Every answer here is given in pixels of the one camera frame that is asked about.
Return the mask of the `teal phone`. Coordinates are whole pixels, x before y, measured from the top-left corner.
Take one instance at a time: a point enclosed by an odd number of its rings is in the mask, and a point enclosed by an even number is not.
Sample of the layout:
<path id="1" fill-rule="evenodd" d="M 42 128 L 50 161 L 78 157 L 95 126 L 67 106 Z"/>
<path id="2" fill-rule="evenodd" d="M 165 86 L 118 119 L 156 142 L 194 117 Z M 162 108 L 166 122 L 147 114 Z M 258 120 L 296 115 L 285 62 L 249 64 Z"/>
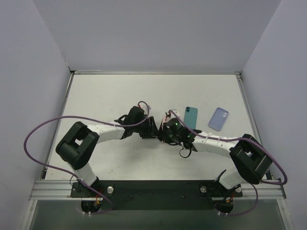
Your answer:
<path id="1" fill-rule="evenodd" d="M 184 123 L 191 129 L 196 128 L 198 117 L 198 109 L 187 106 L 184 114 Z"/>

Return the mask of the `lavender phone case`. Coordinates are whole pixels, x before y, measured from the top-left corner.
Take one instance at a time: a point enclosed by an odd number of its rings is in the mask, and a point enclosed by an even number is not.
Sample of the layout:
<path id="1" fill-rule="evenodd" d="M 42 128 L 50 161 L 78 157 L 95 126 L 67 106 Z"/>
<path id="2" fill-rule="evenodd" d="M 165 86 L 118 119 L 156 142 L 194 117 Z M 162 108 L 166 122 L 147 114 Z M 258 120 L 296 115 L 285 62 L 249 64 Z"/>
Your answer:
<path id="1" fill-rule="evenodd" d="M 229 112 L 227 110 L 217 107 L 208 123 L 208 127 L 215 131 L 221 131 L 228 116 Z"/>

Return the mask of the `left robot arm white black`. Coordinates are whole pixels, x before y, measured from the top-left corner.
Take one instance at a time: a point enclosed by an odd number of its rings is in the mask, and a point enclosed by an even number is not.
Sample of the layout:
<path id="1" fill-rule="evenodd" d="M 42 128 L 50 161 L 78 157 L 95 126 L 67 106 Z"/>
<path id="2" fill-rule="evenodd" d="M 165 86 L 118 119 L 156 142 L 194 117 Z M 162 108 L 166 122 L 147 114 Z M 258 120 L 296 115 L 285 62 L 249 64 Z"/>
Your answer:
<path id="1" fill-rule="evenodd" d="M 81 191 L 87 197 L 98 193 L 98 177 L 89 164 L 96 145 L 109 140 L 125 139 L 133 133 L 139 134 L 141 138 L 155 138 L 157 128 L 154 118 L 149 116 L 150 109 L 144 102 L 139 102 L 127 115 L 110 123 L 85 125 L 76 122 L 58 143 L 56 153 L 83 181 Z"/>

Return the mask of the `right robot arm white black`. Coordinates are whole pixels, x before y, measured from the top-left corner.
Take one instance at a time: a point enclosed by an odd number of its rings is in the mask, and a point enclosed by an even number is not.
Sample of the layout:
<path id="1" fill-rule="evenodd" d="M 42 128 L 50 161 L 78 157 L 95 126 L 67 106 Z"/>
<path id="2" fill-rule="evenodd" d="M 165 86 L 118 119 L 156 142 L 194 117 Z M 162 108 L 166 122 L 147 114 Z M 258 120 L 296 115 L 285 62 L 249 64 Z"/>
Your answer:
<path id="1" fill-rule="evenodd" d="M 233 161 L 234 168 L 223 170 L 216 181 L 230 190 L 241 183 L 259 184 L 272 164 L 263 147 L 251 136 L 221 138 L 200 130 L 185 127 L 177 118 L 167 118 L 159 128 L 163 143 L 181 146 L 188 150 L 188 158 L 194 152 L 208 152 Z"/>

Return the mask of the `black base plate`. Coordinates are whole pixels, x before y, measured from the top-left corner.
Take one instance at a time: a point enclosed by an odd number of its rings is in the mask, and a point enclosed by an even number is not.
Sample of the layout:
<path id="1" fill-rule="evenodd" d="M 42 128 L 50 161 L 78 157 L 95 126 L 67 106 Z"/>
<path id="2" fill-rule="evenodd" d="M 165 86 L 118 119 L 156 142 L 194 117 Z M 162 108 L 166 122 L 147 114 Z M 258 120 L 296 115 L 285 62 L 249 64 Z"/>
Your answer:
<path id="1" fill-rule="evenodd" d="M 109 210 L 212 210 L 215 201 L 241 198 L 214 180 L 96 181 L 92 189 L 72 183 L 71 198 L 81 199 L 84 212 Z"/>

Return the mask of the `aluminium table frame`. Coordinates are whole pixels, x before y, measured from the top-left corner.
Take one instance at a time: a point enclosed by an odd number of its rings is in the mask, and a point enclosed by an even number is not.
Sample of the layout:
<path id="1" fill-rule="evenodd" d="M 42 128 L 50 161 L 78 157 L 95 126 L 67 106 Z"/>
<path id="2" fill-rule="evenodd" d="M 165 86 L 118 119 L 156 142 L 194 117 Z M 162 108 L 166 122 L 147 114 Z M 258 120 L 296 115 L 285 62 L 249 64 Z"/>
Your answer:
<path id="1" fill-rule="evenodd" d="M 207 72 L 181 73 L 163 71 L 105 72 L 101 70 L 77 70 L 70 78 L 62 112 L 76 110 L 77 89 L 82 83 L 118 84 L 137 82 L 142 78 L 154 80 L 166 77 L 178 84 L 179 96 L 176 107 L 195 103 L 200 109 L 198 125 L 206 125 L 213 109 L 221 106 L 230 112 L 224 133 L 252 131 L 256 139 L 259 132 L 248 103 L 241 73 Z M 259 185 L 253 190 L 245 185 L 244 195 L 236 202 L 236 211 L 258 204 L 254 210 L 238 217 L 221 217 L 212 210 L 123 210 L 92 217 L 83 217 L 80 201 L 68 196 L 68 181 L 40 179 L 34 183 L 23 219 L 24 230 L 290 230 L 282 187 Z"/>

